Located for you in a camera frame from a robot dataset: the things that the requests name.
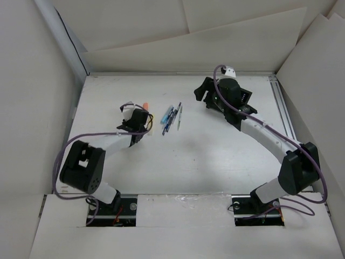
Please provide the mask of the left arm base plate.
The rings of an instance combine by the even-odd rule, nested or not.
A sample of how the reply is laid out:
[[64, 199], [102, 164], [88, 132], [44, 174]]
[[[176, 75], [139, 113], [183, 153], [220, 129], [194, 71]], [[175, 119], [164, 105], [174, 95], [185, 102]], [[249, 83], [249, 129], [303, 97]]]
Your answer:
[[87, 227], [135, 227], [137, 212], [137, 195], [121, 195], [116, 205], [105, 204], [99, 201], [96, 211], [94, 200], [85, 199], [88, 204], [86, 223], [95, 215], [94, 220]]

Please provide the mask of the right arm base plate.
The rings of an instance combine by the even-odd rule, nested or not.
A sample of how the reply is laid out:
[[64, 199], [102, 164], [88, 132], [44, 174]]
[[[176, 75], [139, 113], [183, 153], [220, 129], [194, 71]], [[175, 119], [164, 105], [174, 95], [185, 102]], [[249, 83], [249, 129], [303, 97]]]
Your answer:
[[227, 209], [233, 212], [236, 227], [285, 225], [279, 199], [256, 207], [250, 195], [232, 195]]

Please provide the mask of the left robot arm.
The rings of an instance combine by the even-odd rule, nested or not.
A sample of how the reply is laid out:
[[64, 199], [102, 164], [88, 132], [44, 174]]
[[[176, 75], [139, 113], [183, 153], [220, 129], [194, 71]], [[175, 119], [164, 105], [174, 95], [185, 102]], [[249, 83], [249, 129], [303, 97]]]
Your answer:
[[117, 132], [86, 133], [70, 141], [72, 145], [63, 164], [57, 171], [60, 182], [71, 186], [93, 201], [93, 206], [101, 207], [109, 214], [121, 207], [120, 192], [102, 179], [105, 160], [123, 149], [138, 143], [152, 128], [152, 121], [143, 107], [135, 108], [130, 117], [125, 117]]

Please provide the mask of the light blue pen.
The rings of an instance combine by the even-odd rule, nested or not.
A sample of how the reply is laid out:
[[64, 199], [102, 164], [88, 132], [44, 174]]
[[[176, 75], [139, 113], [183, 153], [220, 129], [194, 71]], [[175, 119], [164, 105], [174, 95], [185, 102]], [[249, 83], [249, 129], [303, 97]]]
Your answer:
[[161, 121], [160, 121], [160, 124], [161, 124], [161, 125], [163, 125], [163, 124], [166, 123], [166, 120], [167, 120], [167, 118], [168, 118], [170, 112], [173, 110], [173, 108], [174, 108], [173, 105], [170, 105], [170, 106], [169, 106], [169, 108], [167, 109], [167, 111], [165, 112], [163, 118], [162, 118]]

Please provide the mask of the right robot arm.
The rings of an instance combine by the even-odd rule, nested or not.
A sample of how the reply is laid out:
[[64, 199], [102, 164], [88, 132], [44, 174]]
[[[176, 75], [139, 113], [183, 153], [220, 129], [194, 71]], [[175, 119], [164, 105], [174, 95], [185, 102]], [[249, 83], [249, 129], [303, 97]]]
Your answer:
[[258, 111], [248, 104], [251, 94], [233, 78], [206, 77], [194, 90], [197, 101], [220, 112], [230, 125], [260, 143], [281, 164], [276, 178], [250, 192], [247, 205], [257, 216], [277, 199], [298, 196], [323, 177], [317, 147], [311, 142], [303, 144], [288, 138], [264, 122]]

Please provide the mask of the green white pen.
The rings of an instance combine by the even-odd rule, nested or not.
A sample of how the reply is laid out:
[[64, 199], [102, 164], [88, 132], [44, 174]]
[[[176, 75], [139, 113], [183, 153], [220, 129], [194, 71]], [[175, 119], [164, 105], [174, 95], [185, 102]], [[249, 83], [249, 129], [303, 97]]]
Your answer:
[[177, 130], [180, 130], [180, 125], [181, 125], [181, 119], [182, 119], [182, 111], [183, 111], [183, 106], [181, 105], [180, 111], [178, 114], [178, 123], [177, 123]]

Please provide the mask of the dark blue pen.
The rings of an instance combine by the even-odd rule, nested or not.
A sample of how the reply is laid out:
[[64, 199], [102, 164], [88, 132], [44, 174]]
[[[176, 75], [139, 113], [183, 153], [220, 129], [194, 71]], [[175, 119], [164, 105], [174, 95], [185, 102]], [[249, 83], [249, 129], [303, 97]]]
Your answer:
[[166, 120], [164, 121], [164, 128], [163, 128], [163, 132], [162, 135], [165, 135], [166, 133], [168, 133], [170, 126], [173, 124], [173, 121], [175, 120], [178, 111], [180, 110], [181, 107], [181, 102], [177, 105], [176, 108], [172, 107], [170, 113], [168, 114]]

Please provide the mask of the yellow highlighter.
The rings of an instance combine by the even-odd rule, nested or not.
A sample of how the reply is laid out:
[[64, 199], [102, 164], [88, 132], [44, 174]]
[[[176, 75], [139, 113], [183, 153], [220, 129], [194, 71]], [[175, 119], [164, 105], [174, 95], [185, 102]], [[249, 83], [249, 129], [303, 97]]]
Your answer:
[[147, 129], [149, 130], [147, 135], [152, 136], [154, 132], [154, 119], [149, 119], [147, 123]]

